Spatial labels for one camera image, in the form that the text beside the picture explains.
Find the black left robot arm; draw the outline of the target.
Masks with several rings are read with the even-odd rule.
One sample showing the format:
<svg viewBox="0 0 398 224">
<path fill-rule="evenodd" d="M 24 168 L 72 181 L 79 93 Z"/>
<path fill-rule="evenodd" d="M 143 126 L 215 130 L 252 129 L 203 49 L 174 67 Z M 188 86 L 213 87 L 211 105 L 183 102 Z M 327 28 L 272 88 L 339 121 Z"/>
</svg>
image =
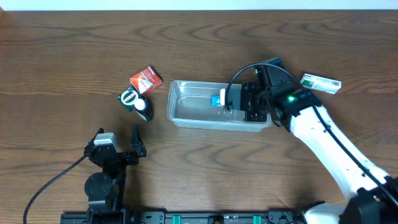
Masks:
<svg viewBox="0 0 398 224">
<path fill-rule="evenodd" d="M 93 139 L 86 145 L 84 155 L 102 168 L 88 177 L 85 193 L 88 196 L 88 223 L 136 223 L 137 217 L 123 204 L 127 166 L 137 165 L 147 151 L 134 126 L 130 140 L 131 150 L 118 152 L 114 133 L 99 128 Z"/>
</svg>

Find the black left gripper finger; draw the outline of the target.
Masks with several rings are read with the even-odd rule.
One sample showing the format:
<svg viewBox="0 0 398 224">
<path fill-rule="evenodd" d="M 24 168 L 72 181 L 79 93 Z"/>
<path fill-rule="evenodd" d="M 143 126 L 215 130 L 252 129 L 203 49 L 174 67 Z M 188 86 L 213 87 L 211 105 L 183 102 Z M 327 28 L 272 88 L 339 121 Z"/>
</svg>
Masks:
<svg viewBox="0 0 398 224">
<path fill-rule="evenodd" d="M 93 140 L 96 139 L 97 135 L 103 134 L 103 133 L 104 133 L 104 129 L 103 128 L 99 128 L 99 130 L 97 130 L 96 134 L 94 135 Z"/>
<path fill-rule="evenodd" d="M 137 153 L 138 157 L 146 157 L 146 147 L 140 137 L 138 126 L 135 125 L 133 128 L 130 146 Z"/>
</svg>

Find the white green medicine box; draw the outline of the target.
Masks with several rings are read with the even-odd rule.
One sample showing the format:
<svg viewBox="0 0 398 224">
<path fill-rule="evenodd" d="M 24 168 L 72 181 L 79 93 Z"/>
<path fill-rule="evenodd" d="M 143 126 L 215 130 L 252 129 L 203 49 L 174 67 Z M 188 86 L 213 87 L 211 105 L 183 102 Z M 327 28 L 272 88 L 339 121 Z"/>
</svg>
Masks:
<svg viewBox="0 0 398 224">
<path fill-rule="evenodd" d="M 300 82 L 305 88 L 323 91 L 330 94 L 335 94 L 342 87 L 342 83 L 340 81 L 308 73 L 303 75 Z"/>
</svg>

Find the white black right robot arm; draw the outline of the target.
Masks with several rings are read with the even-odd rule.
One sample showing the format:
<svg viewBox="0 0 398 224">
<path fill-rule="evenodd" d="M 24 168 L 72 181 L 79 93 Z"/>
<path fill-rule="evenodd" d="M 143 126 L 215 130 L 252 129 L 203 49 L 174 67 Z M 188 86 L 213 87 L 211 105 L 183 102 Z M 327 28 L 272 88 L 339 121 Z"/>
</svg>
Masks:
<svg viewBox="0 0 398 224">
<path fill-rule="evenodd" d="M 334 123 L 321 101 L 280 59 L 246 65 L 258 83 L 247 88 L 248 111 L 269 115 L 300 139 L 339 186 L 343 206 L 315 202 L 297 211 L 267 214 L 268 223 L 397 223 L 397 179 L 371 162 Z"/>
</svg>

